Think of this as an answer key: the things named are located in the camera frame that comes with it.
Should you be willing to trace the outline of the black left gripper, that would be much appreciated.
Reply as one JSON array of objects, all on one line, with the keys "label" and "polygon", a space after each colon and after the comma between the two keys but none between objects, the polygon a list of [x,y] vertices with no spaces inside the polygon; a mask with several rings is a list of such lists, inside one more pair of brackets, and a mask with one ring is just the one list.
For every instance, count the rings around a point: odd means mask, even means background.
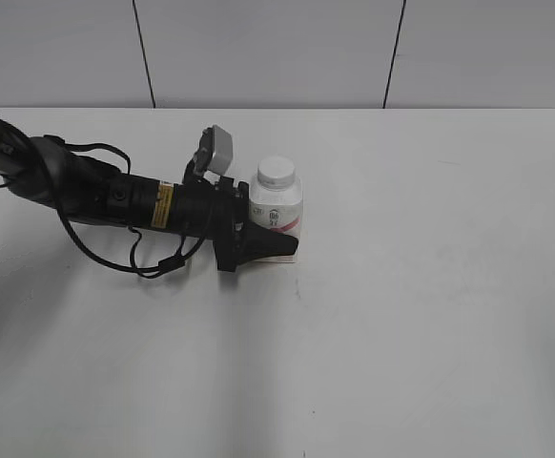
[{"label": "black left gripper", "polygon": [[204,241],[215,250],[216,267],[234,272],[243,261],[293,261],[298,250],[296,237],[272,231],[250,222],[249,184],[220,177],[212,183],[203,177],[187,177],[175,188],[172,228],[185,239],[195,238],[188,250],[178,249],[184,259],[191,258]]}]

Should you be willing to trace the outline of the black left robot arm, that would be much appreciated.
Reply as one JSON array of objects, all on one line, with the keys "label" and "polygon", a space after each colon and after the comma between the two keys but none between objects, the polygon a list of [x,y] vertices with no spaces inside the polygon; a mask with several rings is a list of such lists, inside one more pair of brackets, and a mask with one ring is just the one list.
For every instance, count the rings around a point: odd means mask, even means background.
[{"label": "black left robot arm", "polygon": [[[250,218],[250,186],[226,172],[233,140],[213,125],[203,130],[179,183],[141,177],[91,157],[95,150],[126,155],[113,145],[72,144],[56,135],[27,136],[0,118],[0,177],[14,195],[52,208],[77,248],[113,270],[154,279],[185,266],[205,241],[214,246],[216,267],[234,272],[247,262],[291,256],[298,239],[264,228]],[[145,230],[195,239],[155,266],[119,264],[95,254],[73,230],[74,223],[123,227],[140,237]]]}]

